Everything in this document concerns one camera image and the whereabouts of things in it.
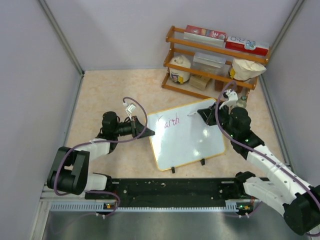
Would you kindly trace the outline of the yellow framed whiteboard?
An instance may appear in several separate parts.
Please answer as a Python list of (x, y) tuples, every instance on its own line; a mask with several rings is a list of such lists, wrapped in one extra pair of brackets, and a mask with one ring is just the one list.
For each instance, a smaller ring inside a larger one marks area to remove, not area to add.
[(215, 102), (208, 98), (147, 116), (147, 127), (155, 132), (149, 139), (159, 171), (224, 154), (226, 144), (220, 129), (206, 125), (199, 114), (187, 116)]

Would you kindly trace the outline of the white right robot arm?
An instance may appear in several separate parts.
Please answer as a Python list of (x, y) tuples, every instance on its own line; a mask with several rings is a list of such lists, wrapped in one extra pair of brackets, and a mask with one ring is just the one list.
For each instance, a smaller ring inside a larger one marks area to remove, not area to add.
[(247, 195), (261, 200), (278, 212), (296, 234), (302, 236), (320, 224), (320, 187), (312, 186), (295, 175), (278, 160), (251, 130), (251, 118), (245, 108), (214, 103), (197, 110), (204, 123), (217, 126), (230, 140), (233, 149), (259, 168), (269, 183), (253, 173), (239, 172), (233, 192), (239, 198)]

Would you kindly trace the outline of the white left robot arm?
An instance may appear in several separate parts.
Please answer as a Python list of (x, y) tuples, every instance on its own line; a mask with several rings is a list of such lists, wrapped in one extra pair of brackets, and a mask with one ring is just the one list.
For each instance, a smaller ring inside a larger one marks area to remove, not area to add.
[(57, 150), (47, 178), (47, 187), (58, 196), (96, 191), (102, 198), (109, 198), (114, 187), (108, 183), (108, 176), (89, 173), (89, 164), (112, 153), (120, 143), (118, 137), (129, 135), (136, 140), (154, 136), (155, 132), (140, 123), (137, 116), (127, 117), (121, 122), (115, 112), (105, 112), (96, 138), (73, 148), (62, 146)]

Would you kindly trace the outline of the brown block right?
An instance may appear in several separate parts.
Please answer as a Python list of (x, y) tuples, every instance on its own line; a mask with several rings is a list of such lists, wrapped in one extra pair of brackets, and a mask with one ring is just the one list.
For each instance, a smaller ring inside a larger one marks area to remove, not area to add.
[[(225, 87), (225, 85), (227, 84), (227, 82), (224, 82), (224, 81), (220, 81), (220, 80), (215, 80), (214, 81), (214, 90), (216, 92), (221, 92), (222, 89)], [(229, 85), (228, 86), (228, 89), (234, 89), (236, 93), (240, 93), (241, 90), (238, 90), (238, 86), (235, 86), (233, 84)]]

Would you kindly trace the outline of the clear glass bottle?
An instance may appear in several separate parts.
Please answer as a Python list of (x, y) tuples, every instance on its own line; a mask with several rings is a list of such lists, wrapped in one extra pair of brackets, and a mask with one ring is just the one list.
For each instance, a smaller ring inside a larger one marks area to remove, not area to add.
[(237, 101), (236, 101), (236, 106), (240, 108), (246, 108), (247, 107), (247, 97), (245, 95), (241, 96)]

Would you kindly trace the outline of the orange wooden shelf rack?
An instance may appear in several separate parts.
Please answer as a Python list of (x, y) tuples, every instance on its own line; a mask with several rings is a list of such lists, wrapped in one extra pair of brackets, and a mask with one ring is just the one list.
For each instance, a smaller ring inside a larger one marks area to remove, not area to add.
[(163, 62), (167, 70), (162, 88), (200, 99), (221, 91), (232, 80), (239, 95), (249, 96), (271, 55), (268, 43), (190, 25), (171, 26), (165, 41), (169, 51)]

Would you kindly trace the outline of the clear plastic box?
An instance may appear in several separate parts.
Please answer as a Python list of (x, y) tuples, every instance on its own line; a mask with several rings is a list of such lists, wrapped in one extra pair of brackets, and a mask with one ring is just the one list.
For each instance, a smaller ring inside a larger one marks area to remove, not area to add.
[(193, 67), (203, 72), (211, 74), (223, 73), (227, 59), (224, 57), (215, 56), (196, 52), (193, 56)]

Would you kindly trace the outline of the red white wrap box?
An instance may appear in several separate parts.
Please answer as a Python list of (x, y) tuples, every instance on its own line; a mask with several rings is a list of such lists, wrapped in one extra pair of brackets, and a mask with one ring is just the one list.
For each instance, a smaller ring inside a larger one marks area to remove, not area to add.
[(265, 42), (256, 42), (241, 37), (228, 36), (225, 41), (225, 48), (265, 57), (270, 49), (270, 45)]

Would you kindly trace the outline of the red foil wrap box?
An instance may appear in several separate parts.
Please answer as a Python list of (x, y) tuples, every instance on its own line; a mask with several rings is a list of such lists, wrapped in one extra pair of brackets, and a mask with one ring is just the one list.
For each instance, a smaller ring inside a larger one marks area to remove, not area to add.
[(187, 25), (183, 39), (211, 46), (223, 47), (227, 34), (222, 31)]

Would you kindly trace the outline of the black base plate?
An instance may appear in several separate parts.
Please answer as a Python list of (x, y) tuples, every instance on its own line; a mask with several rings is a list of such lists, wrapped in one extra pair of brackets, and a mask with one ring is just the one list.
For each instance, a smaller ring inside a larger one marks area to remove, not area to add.
[(113, 178), (106, 191), (119, 196), (121, 207), (221, 207), (227, 200), (251, 202), (233, 178)]

